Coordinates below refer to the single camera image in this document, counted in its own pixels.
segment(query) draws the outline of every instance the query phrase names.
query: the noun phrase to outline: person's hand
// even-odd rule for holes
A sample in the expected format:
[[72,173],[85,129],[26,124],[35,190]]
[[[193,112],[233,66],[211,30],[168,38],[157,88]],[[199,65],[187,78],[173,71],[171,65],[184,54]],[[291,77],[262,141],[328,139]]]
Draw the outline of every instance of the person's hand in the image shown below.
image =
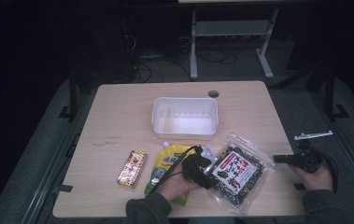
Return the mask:
[[168,202],[171,202],[190,190],[198,188],[200,188],[199,185],[183,178],[182,162],[180,162],[164,183],[162,183],[159,193],[162,194]]
[[309,174],[308,172],[296,166],[289,165],[289,167],[293,172],[302,178],[304,187],[308,191],[316,189],[327,189],[330,191],[333,190],[331,173],[322,164],[314,174]]

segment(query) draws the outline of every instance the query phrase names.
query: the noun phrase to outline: snack package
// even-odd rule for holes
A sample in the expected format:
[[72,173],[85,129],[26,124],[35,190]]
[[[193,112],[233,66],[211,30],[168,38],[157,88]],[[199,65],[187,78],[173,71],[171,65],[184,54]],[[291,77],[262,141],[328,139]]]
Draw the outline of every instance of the snack package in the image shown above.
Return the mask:
[[116,182],[119,185],[135,189],[148,154],[132,150]]
[[[145,194],[149,194],[153,187],[159,182],[163,177],[165,172],[174,164],[174,162],[179,158],[179,156],[185,152],[188,148],[182,145],[172,145],[169,146],[167,143],[164,143],[165,149],[159,152],[157,155],[156,161],[153,164],[153,170],[150,175],[150,181],[148,182],[145,188]],[[188,155],[195,153],[194,150],[190,151]],[[185,206],[188,200],[189,193],[182,195],[180,198],[173,200],[173,203],[180,204]]]
[[231,134],[227,146],[205,174],[219,183],[209,189],[216,202],[229,212],[245,215],[263,184],[274,171],[274,162],[249,141]]

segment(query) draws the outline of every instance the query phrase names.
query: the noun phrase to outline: white plastic container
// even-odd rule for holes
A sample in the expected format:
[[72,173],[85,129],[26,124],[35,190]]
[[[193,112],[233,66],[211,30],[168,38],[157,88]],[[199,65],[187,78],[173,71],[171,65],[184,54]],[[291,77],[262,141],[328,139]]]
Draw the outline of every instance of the white plastic container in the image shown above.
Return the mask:
[[210,140],[219,123],[217,101],[160,97],[154,102],[151,122],[159,138]]

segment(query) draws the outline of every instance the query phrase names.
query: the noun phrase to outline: sleeve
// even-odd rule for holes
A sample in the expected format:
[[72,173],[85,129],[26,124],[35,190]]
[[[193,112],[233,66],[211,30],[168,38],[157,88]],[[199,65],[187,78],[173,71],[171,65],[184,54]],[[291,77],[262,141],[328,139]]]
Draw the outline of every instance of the sleeve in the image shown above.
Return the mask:
[[132,199],[126,204],[126,223],[163,223],[171,213],[170,203],[159,193],[147,195],[144,199]]
[[303,197],[305,223],[354,224],[350,213],[343,208],[333,192],[320,189],[308,192]]

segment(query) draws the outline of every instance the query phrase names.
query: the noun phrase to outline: yellow snack bag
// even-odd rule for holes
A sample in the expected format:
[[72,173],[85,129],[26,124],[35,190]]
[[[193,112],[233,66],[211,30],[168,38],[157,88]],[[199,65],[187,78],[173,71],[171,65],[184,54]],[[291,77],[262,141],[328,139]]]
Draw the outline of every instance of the yellow snack bag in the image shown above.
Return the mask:
[[[165,172],[174,164],[174,162],[180,157],[180,155],[185,152],[188,148],[187,146],[182,146],[174,144],[166,147],[157,154],[156,161],[153,164],[153,170],[150,175],[150,181],[145,188],[145,194],[149,194],[153,187],[159,182],[163,177]],[[195,153],[194,150],[190,151],[188,155]],[[173,200],[173,203],[185,206],[188,200],[189,193],[182,195],[180,198]]]

